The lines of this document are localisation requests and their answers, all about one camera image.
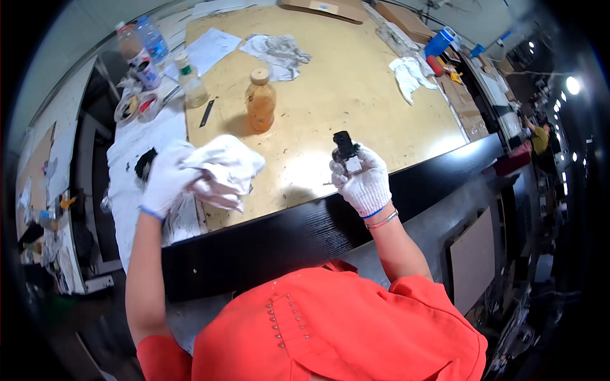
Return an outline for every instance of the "white rag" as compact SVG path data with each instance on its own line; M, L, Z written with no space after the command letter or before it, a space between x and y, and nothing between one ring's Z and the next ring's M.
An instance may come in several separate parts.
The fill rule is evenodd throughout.
M437 86L428 82L423 76L420 65L413 57L397 58L390 64L390 69L394 71L394 76L398 82L398 87L405 100L413 104L411 93L420 87L420 84L430 90L436 90Z
M311 61L311 54L299 49L295 38L289 34L251 34L239 50L267 62L270 81L293 80L299 76L301 64Z
M216 208L243 213L244 196L252 179L265 167L265 159L233 135L220 135L195 149L183 168L201 169L201 179L191 185L195 197Z

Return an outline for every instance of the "knit work glove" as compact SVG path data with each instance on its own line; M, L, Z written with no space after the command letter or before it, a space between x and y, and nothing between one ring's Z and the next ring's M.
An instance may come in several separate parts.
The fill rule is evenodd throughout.
M181 169L180 163L195 148L186 141L173 141L152 161L140 210L163 222L182 192L201 176L195 168Z
M356 155L362 171L348 174L343 164L332 160L329 165L331 181L358 215L368 218L377 214L392 198L387 166L378 154L362 144Z

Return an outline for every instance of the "silver bangle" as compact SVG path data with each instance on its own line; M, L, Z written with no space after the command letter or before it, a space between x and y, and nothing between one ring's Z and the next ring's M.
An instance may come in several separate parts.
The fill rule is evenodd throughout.
M390 222L396 216L398 216L398 210L394 209L394 213L389 215L383 221L380 221L380 222L378 222L376 224L372 224L372 225L364 224L364 226L366 226L368 230L377 229L378 227L383 226L383 225L387 224L388 222Z

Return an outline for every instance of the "yellow tool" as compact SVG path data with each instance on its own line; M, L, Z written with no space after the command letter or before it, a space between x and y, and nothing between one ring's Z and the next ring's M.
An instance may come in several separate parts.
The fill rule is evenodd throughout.
M457 82L457 83L459 83L461 85L462 84L462 80L460 79L460 77L463 76L463 75L464 75L464 73L459 73L459 74L458 73L451 73L450 77L451 77L451 80L453 82Z

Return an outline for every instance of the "black panel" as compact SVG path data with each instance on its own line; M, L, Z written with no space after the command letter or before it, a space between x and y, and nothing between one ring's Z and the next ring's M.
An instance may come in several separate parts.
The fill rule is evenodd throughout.
M400 220L439 202L503 153L493 134L392 173L390 190ZM164 248L165 292L170 302L242 292L370 240L356 211L332 194Z

